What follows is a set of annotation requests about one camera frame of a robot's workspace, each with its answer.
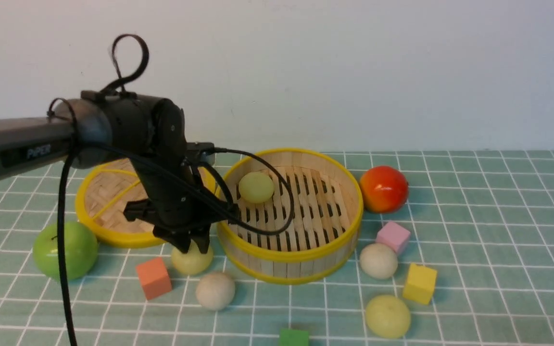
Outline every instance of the green cube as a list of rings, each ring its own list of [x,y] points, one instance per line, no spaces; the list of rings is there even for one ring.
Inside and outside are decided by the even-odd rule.
[[[279,346],[309,346],[309,332],[281,329]]]

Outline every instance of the orange tomato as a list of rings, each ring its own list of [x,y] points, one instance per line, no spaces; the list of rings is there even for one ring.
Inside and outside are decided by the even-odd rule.
[[[405,175],[390,166],[378,166],[366,171],[360,179],[365,208],[374,213],[399,210],[409,195]]]

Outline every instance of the orange cube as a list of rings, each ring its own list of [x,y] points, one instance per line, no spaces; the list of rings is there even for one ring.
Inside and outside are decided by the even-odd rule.
[[[170,276],[162,258],[154,258],[136,266],[142,291],[147,300],[157,298],[172,291]]]

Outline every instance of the foam block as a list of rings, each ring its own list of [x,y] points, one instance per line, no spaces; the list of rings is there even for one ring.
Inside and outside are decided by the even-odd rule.
[[[433,297],[436,281],[437,270],[411,263],[403,287],[403,298],[428,305]]]
[[[172,291],[170,276],[162,258],[154,258],[137,265],[136,274],[147,300]]]
[[[376,243],[387,245],[400,255],[409,242],[409,236],[408,230],[391,221],[378,232]]]
[[[279,346],[309,346],[309,332],[281,329]]]

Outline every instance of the pink cube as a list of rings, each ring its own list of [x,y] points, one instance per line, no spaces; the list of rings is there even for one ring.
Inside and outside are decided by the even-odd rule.
[[[387,245],[400,255],[407,246],[409,235],[408,230],[391,221],[378,232],[376,243]]]

